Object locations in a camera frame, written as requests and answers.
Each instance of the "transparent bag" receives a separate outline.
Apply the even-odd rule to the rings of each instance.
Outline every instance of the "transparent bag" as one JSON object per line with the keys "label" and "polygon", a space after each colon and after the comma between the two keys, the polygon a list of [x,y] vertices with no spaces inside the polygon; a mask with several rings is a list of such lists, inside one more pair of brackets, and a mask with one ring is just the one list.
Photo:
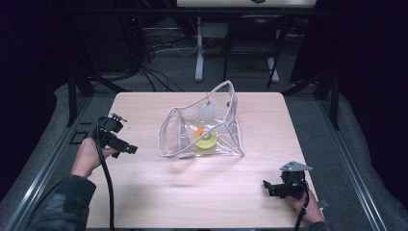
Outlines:
{"label": "transparent bag", "polygon": [[237,104],[233,85],[225,81],[195,103],[173,108],[160,130],[160,154],[176,158],[243,156]]}

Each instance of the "cable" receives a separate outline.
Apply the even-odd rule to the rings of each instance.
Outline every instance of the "cable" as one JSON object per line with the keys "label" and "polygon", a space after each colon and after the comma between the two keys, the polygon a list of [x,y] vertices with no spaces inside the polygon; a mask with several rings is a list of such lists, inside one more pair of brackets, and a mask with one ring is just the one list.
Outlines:
{"label": "cable", "polygon": [[300,228],[300,222],[302,221],[303,216],[306,214],[306,210],[307,210],[307,207],[309,205],[309,200],[310,200],[310,197],[309,197],[309,185],[308,185],[306,180],[305,180],[306,187],[304,187],[298,181],[293,180],[292,178],[289,178],[289,179],[291,181],[295,182],[296,184],[300,185],[303,188],[303,191],[305,191],[305,193],[306,193],[305,201],[303,202],[303,207],[300,210],[299,215],[297,216],[296,225],[294,226],[294,231],[298,231],[299,228]]}
{"label": "cable", "polygon": [[147,78],[147,80],[150,82],[150,85],[153,88],[153,91],[156,92],[156,88],[154,87],[154,84],[153,84],[152,80],[149,78],[149,76],[146,74],[146,72],[144,72],[144,68],[141,68],[140,72]]}
{"label": "cable", "polygon": [[112,185],[112,178],[111,174],[109,173],[108,167],[105,162],[105,157],[103,155],[102,147],[100,145],[100,138],[99,138],[99,124],[101,122],[102,118],[98,119],[98,122],[96,123],[96,150],[98,152],[99,156],[99,162],[101,163],[101,166],[103,168],[103,171],[105,173],[106,181],[108,184],[108,190],[109,190],[109,205],[110,205],[110,220],[109,220],[109,225],[111,228],[111,231],[115,231],[115,201],[114,201],[114,187]]}
{"label": "cable", "polygon": [[[173,90],[173,89],[170,88],[170,86],[169,86],[169,83],[170,83],[170,82],[171,82],[178,90],[184,91],[184,90],[183,90],[182,88],[180,88],[173,80],[171,80],[170,78],[168,78],[165,74],[163,74],[163,73],[160,72],[160,71],[153,70],[153,69],[148,68],[148,67],[146,67],[146,66],[144,66],[144,65],[141,65],[141,66],[140,66],[140,72],[142,72],[142,74],[144,74],[144,76],[146,76],[146,78],[149,80],[149,82],[150,82],[150,84],[152,85],[154,91],[156,91],[155,88],[154,88],[154,84],[153,84],[153,82],[150,80],[150,78],[148,77],[147,74],[150,74],[153,78],[155,78],[157,81],[159,81],[159,83],[160,83],[162,86],[164,86],[164,87],[166,88],[166,91],[168,91],[168,90],[169,90],[169,91],[175,91],[175,90]],[[166,84],[165,84],[157,75],[160,75],[160,76],[166,78]]]}

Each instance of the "gray carpet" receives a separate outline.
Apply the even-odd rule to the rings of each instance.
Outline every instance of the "gray carpet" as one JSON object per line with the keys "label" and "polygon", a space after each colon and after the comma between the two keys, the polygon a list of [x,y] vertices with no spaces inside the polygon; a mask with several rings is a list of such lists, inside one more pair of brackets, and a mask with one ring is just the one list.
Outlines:
{"label": "gray carpet", "polygon": [[[291,86],[289,78],[300,43],[301,41],[297,39],[287,39],[282,59],[277,67],[281,78],[279,84],[272,85],[270,89],[267,89],[267,78],[231,78],[236,91],[281,92],[288,89]],[[185,91],[209,91],[221,82],[221,45],[222,41],[213,40],[205,49],[204,80],[201,83],[194,81],[196,53],[190,56],[182,56],[175,50],[156,53],[151,64],[145,64],[145,66],[163,72],[167,78],[173,80],[177,86]],[[183,52],[187,54],[191,50],[183,50]],[[166,83],[166,77],[159,78]],[[154,83],[156,91],[166,90],[157,79],[152,76],[150,79]],[[141,73],[115,83],[133,91],[153,90],[148,79]],[[55,169],[48,169],[53,174],[49,178],[45,192],[69,173],[78,147],[78,144],[70,144],[70,142],[76,142],[82,136],[78,135],[71,140],[75,132],[91,132],[96,119],[109,111],[115,93],[98,83],[93,84],[97,93],[92,99],[87,100],[79,94],[81,105],[85,109],[80,114],[75,126],[69,131],[65,127],[68,122],[67,87],[62,86],[56,90],[58,105],[49,126],[26,167],[1,202],[1,230],[6,229],[7,225],[11,225],[10,220],[13,220],[15,211],[18,211],[18,206],[36,180],[36,176],[44,163],[51,155],[55,154],[56,147],[61,147],[62,155],[55,164]],[[180,91],[176,85],[171,82],[168,84],[171,89]],[[313,99],[310,94],[313,89],[314,87],[311,86],[297,95],[287,96],[286,102],[306,162],[314,168],[311,175],[317,194],[319,198],[326,198],[330,202],[330,206],[325,209],[324,214],[327,221],[336,230],[371,230],[372,226],[364,206],[362,206],[361,198],[359,198],[344,165],[342,150],[333,135],[331,125],[325,119],[327,115],[321,108],[321,105],[325,105],[325,103]],[[341,128],[339,134],[344,139],[385,226],[388,230],[408,230],[408,215],[399,202],[387,192],[375,170],[371,167],[370,152],[367,149],[364,136],[343,97],[340,99],[339,124]]]}

